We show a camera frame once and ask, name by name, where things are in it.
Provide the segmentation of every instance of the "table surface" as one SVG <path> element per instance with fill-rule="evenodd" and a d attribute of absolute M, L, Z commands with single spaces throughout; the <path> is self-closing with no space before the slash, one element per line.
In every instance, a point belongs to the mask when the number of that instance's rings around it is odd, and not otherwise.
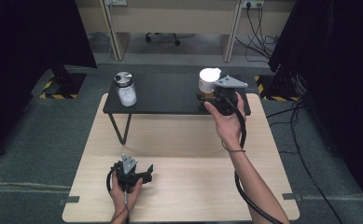
<path fill-rule="evenodd" d="M 112 81 L 103 110 L 106 114 L 208 114 L 205 108 L 199 106 L 197 99 L 199 74 L 156 73 L 132 74 L 132 76 L 137 95 L 135 105 L 126 107 L 120 103 L 115 81 Z M 231 75 L 231 77 L 242 80 L 241 75 Z M 235 90 L 242 95 L 244 112 L 249 115 L 250 107 L 245 98 L 245 89 L 237 88 Z"/>
<path fill-rule="evenodd" d="M 107 114 L 107 94 L 97 110 L 67 203 L 66 222 L 108 222 L 114 207 L 105 186 L 106 175 L 122 153 L 138 160 L 136 173 L 153 164 L 152 182 L 143 186 L 132 211 L 132 222 L 241 221 L 251 220 L 239 195 L 228 152 L 216 135 L 208 115 L 133 115 L 128 143 L 123 146 Z M 288 218 L 300 215 L 262 105 L 256 94 L 247 94 L 251 115 L 246 118 L 244 148 L 251 162 L 284 207 Z M 119 127 L 127 115 L 114 115 Z"/>

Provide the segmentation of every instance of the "black stand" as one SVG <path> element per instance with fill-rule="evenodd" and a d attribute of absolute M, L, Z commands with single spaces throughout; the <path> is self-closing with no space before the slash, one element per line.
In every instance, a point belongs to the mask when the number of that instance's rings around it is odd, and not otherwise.
<path fill-rule="evenodd" d="M 75 99 L 85 80 L 84 73 L 68 73 L 63 65 L 52 68 L 53 77 L 41 94 L 41 98 Z"/>
<path fill-rule="evenodd" d="M 298 95 L 288 79 L 286 82 L 275 81 L 274 76 L 259 75 L 256 77 L 256 82 L 261 99 L 276 100 L 276 101 L 297 101 Z"/>
<path fill-rule="evenodd" d="M 125 145 L 126 144 L 126 140 L 128 138 L 128 132 L 129 132 L 129 126 L 131 124 L 132 114 L 129 114 L 129 116 L 128 116 L 128 121 L 126 123 L 126 129 L 125 129 L 125 133 L 123 134 L 123 137 L 120 134 L 118 125 L 115 122 L 114 117 L 112 116 L 112 114 L 108 114 L 108 116 L 111 119 L 111 122 L 112 122 L 112 125 L 114 126 L 115 132 L 117 132 L 117 136 L 118 136 L 118 139 L 119 139 L 120 143 L 122 145 Z"/>

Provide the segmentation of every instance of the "hand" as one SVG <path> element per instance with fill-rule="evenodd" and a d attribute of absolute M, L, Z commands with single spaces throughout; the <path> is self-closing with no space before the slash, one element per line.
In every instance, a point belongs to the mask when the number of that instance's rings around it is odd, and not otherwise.
<path fill-rule="evenodd" d="M 143 179 L 140 178 L 135 187 L 131 189 L 131 193 L 128 194 L 128 207 L 125 207 L 125 192 L 121 189 L 118 184 L 117 175 L 112 174 L 112 189 L 110 195 L 115 207 L 115 213 L 112 217 L 112 223 L 125 223 L 128 213 L 134 209 L 135 203 L 137 202 L 138 193 L 143 187 Z"/>
<path fill-rule="evenodd" d="M 236 94 L 237 108 L 245 119 L 244 101 L 238 92 L 236 92 Z M 240 148 L 239 140 L 242 131 L 240 128 L 240 121 L 238 120 L 236 114 L 233 113 L 230 116 L 223 116 L 211 103 L 204 102 L 204 106 L 216 121 L 216 133 L 221 138 L 225 146 L 229 149 Z"/>

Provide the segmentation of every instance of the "yellow black hazard tape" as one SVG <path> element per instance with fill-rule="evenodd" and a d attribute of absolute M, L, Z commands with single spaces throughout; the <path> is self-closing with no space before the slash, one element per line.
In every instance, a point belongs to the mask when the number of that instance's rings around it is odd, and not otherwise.
<path fill-rule="evenodd" d="M 255 76 L 255 80 L 258 86 L 258 92 L 261 99 L 274 100 L 274 101 L 298 101 L 298 96 L 289 96 L 287 94 L 277 93 L 271 94 L 268 92 L 268 84 L 264 83 L 261 76 Z"/>
<path fill-rule="evenodd" d="M 53 85 L 58 85 L 55 80 L 55 76 L 52 76 L 47 84 L 44 87 L 44 90 L 42 90 L 41 95 L 39 96 L 40 99 L 56 99 L 56 100 L 62 100 L 62 99 L 76 99 L 77 94 L 75 93 L 51 93 L 49 92 L 49 89 L 53 87 Z"/>

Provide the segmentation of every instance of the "black cable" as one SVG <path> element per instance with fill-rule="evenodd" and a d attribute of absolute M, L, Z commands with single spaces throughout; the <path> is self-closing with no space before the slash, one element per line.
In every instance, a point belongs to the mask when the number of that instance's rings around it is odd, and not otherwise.
<path fill-rule="evenodd" d="M 251 29 L 252 29 L 252 31 L 253 31 L 253 34 L 254 34 L 254 36 L 253 36 L 253 38 L 251 39 L 250 37 L 249 37 L 249 35 L 248 35 L 248 38 L 250 39 L 250 43 L 248 44 L 248 46 L 251 44 L 251 43 L 253 43 L 257 48 L 259 48 L 260 50 L 262 50 L 265 54 L 266 54 L 266 58 L 267 59 L 270 59 L 271 58 L 271 56 L 272 55 L 270 55 L 267 51 L 266 51 L 266 49 L 265 49 L 265 47 L 264 47 L 264 44 L 262 44 L 262 42 L 259 40 L 259 38 L 258 38 L 258 36 L 257 36 L 257 33 L 259 32 L 259 30 L 262 32 L 262 27 L 261 27 L 261 23 L 262 23 L 262 15 L 261 14 L 263 14 L 263 11 L 262 11 L 262 8 L 261 7 L 259 7 L 258 8 L 258 28 L 257 28 L 257 30 L 255 31 L 254 30 L 254 25 L 253 25 L 253 22 L 251 21 L 251 18 L 250 18 L 250 14 L 249 14 L 249 9 L 247 9 L 247 18 L 248 18 L 248 21 L 250 22 L 250 25 L 251 25 Z M 262 49 L 260 48 L 260 47 L 258 47 L 254 42 L 253 42 L 253 40 L 255 39 L 255 38 L 257 38 L 257 41 L 259 42 L 259 44 L 261 45 L 261 47 L 262 47 Z"/>
<path fill-rule="evenodd" d="M 283 111 L 280 111 L 280 112 L 277 112 L 277 113 L 274 113 L 274 114 L 270 114 L 268 116 L 266 116 L 266 118 L 270 118 L 270 117 L 273 117 L 273 116 L 276 116 L 276 115 L 279 115 L 279 114 L 283 114 L 283 113 L 286 113 L 288 111 L 295 111 L 297 109 L 302 109 L 302 108 L 306 108 L 307 106 L 304 105 L 304 106 L 299 106 L 299 107 L 296 107 L 296 108 L 291 108 L 291 109 L 287 109 L 287 110 L 283 110 Z"/>
<path fill-rule="evenodd" d="M 276 125 L 276 124 L 289 124 L 289 122 L 285 122 L 285 121 L 283 121 L 283 122 L 275 122 L 275 123 L 271 123 L 271 124 L 269 124 L 269 127 L 272 127 L 273 125 Z"/>
<path fill-rule="evenodd" d="M 264 56 L 264 57 L 266 57 L 266 55 L 263 53 L 263 52 L 261 52 L 261 51 L 259 51 L 259 49 L 254 49 L 254 48 L 252 48 L 252 47 L 250 47 L 250 46 L 247 46 L 245 43 L 243 43 L 243 41 L 241 41 L 239 38 L 237 38 L 237 36 L 235 37 L 235 39 L 239 42 L 239 44 L 241 44 L 243 47 L 245 47 L 245 48 L 248 48 L 248 49 L 252 49 L 253 51 L 255 51 L 255 52 L 257 52 L 257 53 L 259 53 L 259 54 L 261 54 L 262 56 Z"/>
<path fill-rule="evenodd" d="M 338 219 L 339 223 L 342 224 L 342 220 L 341 218 L 339 217 L 338 213 L 336 212 L 336 210 L 333 208 L 332 204 L 329 202 L 329 200 L 327 199 L 326 195 L 324 194 L 324 192 L 321 190 L 321 188 L 317 185 L 317 183 L 315 182 L 312 174 L 310 173 L 306 163 L 305 163 L 305 160 L 304 158 L 302 157 L 301 153 L 300 153 L 300 145 L 298 144 L 298 141 L 297 141 L 297 135 L 296 135 L 296 132 L 295 132 L 295 125 L 298 123 L 299 121 L 299 118 L 298 118 L 298 113 L 299 113 L 299 110 L 296 109 L 294 110 L 294 112 L 292 113 L 292 116 L 291 116 L 291 120 L 290 120 L 290 126 L 291 126 L 291 132 L 292 132 L 292 138 L 294 140 L 294 144 L 295 144 L 295 147 L 297 148 L 297 151 L 298 151 L 298 155 L 300 156 L 300 161 L 302 162 L 302 165 L 304 167 L 304 169 L 306 170 L 306 173 L 307 175 L 310 177 L 310 179 L 312 180 L 313 184 L 315 185 L 315 187 L 317 188 L 317 190 L 320 192 L 321 196 L 324 198 L 324 200 L 326 201 L 326 203 L 328 204 L 329 208 L 332 210 L 333 214 L 335 215 L 335 217 Z"/>
<path fill-rule="evenodd" d="M 114 165 L 113 167 L 111 167 L 109 173 L 107 174 L 106 187 L 107 187 L 108 193 L 110 193 L 110 194 L 111 194 L 111 175 L 117 170 L 117 168 L 118 167 L 116 165 Z M 125 191 L 128 192 L 129 188 L 130 188 L 130 186 L 126 185 Z M 129 224 L 129 222 L 130 222 L 130 217 L 129 217 L 130 212 L 129 212 L 128 204 L 125 204 L 125 208 L 123 208 L 123 210 L 112 221 L 117 219 L 117 217 L 119 217 L 125 211 L 125 209 L 128 212 L 128 216 L 126 217 L 126 224 Z"/>
<path fill-rule="evenodd" d="M 268 55 L 268 58 L 271 58 L 272 55 L 270 53 L 268 53 L 266 50 L 268 49 L 266 46 L 265 46 L 265 41 L 263 40 L 263 35 L 262 35 L 262 18 L 263 18 L 263 7 L 261 6 L 258 6 L 258 19 L 259 19 L 259 33 L 260 33 L 260 45 L 263 47 L 263 50 L 267 53 Z"/>
<path fill-rule="evenodd" d="M 242 131 L 242 137 L 240 140 L 240 146 L 243 149 L 244 147 L 244 142 L 245 142 L 245 137 L 246 137 L 246 129 L 245 129 L 245 119 L 244 116 L 242 115 L 242 113 L 240 112 L 240 110 L 230 101 L 230 99 L 228 99 L 228 97 L 225 97 L 223 94 L 218 93 L 219 98 L 221 98 L 222 100 L 225 100 L 225 102 L 234 110 L 239 122 L 240 122 L 240 128 Z M 282 222 L 280 222 L 279 220 L 277 220 L 274 217 L 271 217 L 269 214 L 267 214 L 266 212 L 264 212 L 262 209 L 260 209 L 256 204 L 254 204 L 248 197 L 247 195 L 245 195 L 242 187 L 240 186 L 240 180 L 239 180 L 239 176 L 237 175 L 236 171 L 234 172 L 234 179 L 235 179 L 235 184 L 236 184 L 236 188 L 239 191 L 240 195 L 242 196 L 242 198 L 245 200 L 245 202 L 251 207 L 253 208 L 258 214 L 260 214 L 262 217 L 266 218 L 268 221 L 270 221 L 271 223 L 274 224 L 281 224 Z"/>
<path fill-rule="evenodd" d="M 123 208 L 123 210 L 116 216 L 116 217 L 114 217 L 112 220 L 111 220 L 111 222 L 113 222 L 115 219 L 117 219 L 120 215 L 122 215 L 122 213 L 126 210 L 126 209 L 128 209 L 128 207 L 127 206 L 125 206 L 124 208 Z"/>
<path fill-rule="evenodd" d="M 291 152 L 291 151 L 279 151 L 279 153 L 298 154 L 298 152 Z"/>
<path fill-rule="evenodd" d="M 251 44 L 254 44 L 259 50 L 262 50 L 263 52 L 259 52 L 261 55 L 263 55 L 265 58 L 267 58 L 267 59 L 269 59 L 268 58 L 268 55 L 266 54 L 266 52 L 263 50 L 263 49 L 260 49 L 253 41 L 254 41 L 254 38 L 257 36 L 257 32 L 258 32 L 258 30 L 259 30 L 259 27 L 260 27 L 260 22 L 259 22 L 259 24 L 258 24 L 258 29 L 255 31 L 254 30 L 254 25 L 253 25 L 253 23 L 252 23 L 252 21 L 251 21 L 251 18 L 250 18 L 250 14 L 249 14 L 249 10 L 250 10 L 250 7 L 248 7 L 247 8 L 247 18 L 248 18 L 248 20 L 249 20 L 249 22 L 250 22 L 250 25 L 251 25 L 251 29 L 252 29 L 252 31 L 253 31 L 253 34 L 254 34 L 254 36 L 253 36 L 253 38 L 251 39 L 250 38 L 250 36 L 249 35 L 247 35 L 247 37 L 248 37 L 248 39 L 250 40 L 250 42 L 248 43 L 248 45 L 247 45 L 247 47 L 246 47 L 246 49 L 245 49 L 245 53 L 244 53 L 244 56 L 245 56 L 245 59 L 246 60 L 248 60 L 249 62 L 259 62 L 259 63 L 267 63 L 267 62 L 265 62 L 265 61 L 254 61 L 254 60 L 249 60 L 248 58 L 247 58 L 247 51 L 248 51 L 248 49 L 252 49 L 251 47 L 250 47 L 250 45 Z"/>

